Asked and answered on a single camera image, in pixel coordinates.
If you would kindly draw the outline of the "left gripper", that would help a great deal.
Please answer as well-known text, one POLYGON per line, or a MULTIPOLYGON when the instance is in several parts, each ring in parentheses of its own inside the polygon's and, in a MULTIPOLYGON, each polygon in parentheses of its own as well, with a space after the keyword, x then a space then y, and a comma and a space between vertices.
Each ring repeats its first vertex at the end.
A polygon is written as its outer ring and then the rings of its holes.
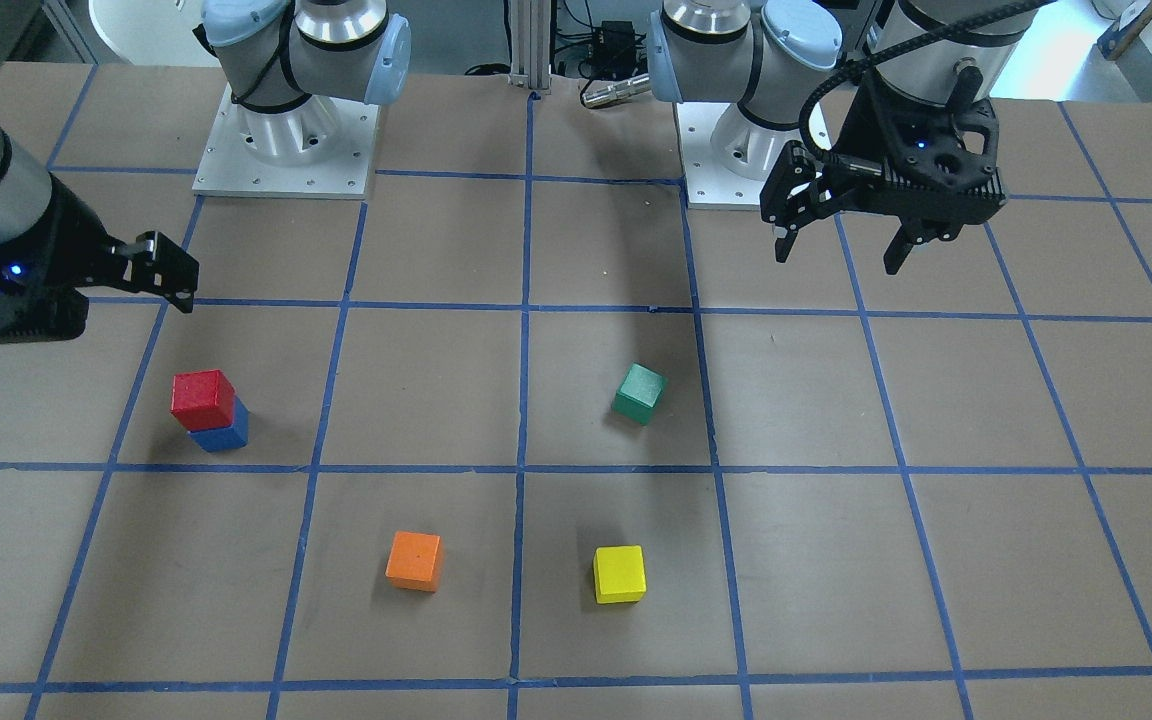
POLYGON ((864 73, 838 141, 819 149, 791 138, 765 181, 774 260, 788 260, 806 225, 861 211, 899 219, 884 251, 884 272, 896 275, 915 247, 954 240, 1005 209, 998 118, 983 88, 980 71, 954 73, 947 103, 935 105, 864 73))

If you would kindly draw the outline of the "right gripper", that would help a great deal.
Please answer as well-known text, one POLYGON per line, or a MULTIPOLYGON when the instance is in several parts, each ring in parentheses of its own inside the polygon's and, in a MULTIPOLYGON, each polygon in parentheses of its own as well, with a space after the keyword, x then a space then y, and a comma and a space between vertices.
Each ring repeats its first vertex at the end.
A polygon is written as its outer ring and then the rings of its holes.
POLYGON ((160 232, 120 241, 59 179, 51 179, 51 191, 41 218, 0 243, 0 344, 79 338, 86 287, 151 293, 192 313, 200 265, 182 247, 160 232))

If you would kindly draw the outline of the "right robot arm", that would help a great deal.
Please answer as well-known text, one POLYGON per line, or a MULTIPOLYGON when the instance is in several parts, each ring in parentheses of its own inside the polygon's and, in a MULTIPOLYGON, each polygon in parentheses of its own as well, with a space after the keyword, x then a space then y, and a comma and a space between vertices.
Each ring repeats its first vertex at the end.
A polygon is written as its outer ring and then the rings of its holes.
MULTIPOLYGON (((0 22, 10 12, 0 1, 0 22)), ((194 33, 264 161, 319 159, 338 135, 333 100, 393 104, 410 70, 410 22, 384 1, 205 1, 194 33)), ((160 232, 118 240, 0 126, 0 344, 82 336, 88 287, 151 293, 188 314, 198 262, 160 232)))

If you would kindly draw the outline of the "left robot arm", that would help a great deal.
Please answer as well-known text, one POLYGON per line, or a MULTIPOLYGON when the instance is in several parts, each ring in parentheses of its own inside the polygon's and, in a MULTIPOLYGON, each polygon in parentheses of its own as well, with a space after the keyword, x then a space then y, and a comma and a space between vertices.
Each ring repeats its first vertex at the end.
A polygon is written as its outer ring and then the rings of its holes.
POLYGON ((876 41, 846 59, 841 24, 814 1, 664 1, 647 69, 660 101, 726 105, 714 149, 761 181, 778 263, 806 225, 861 211, 899 219, 892 275, 1009 200, 990 92, 1037 9, 882 1, 876 41))

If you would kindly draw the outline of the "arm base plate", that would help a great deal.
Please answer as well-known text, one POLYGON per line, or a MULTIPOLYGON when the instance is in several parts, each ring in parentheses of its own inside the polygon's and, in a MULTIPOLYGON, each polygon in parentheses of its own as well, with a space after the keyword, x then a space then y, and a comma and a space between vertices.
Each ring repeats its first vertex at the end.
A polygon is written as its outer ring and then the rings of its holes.
POLYGON ((223 88, 192 190, 244 199, 365 200, 380 106, 312 96, 282 114, 243 108, 223 88))
POLYGON ((733 103, 676 104, 675 119, 691 209, 758 210, 786 142, 801 137, 750 122, 733 103))

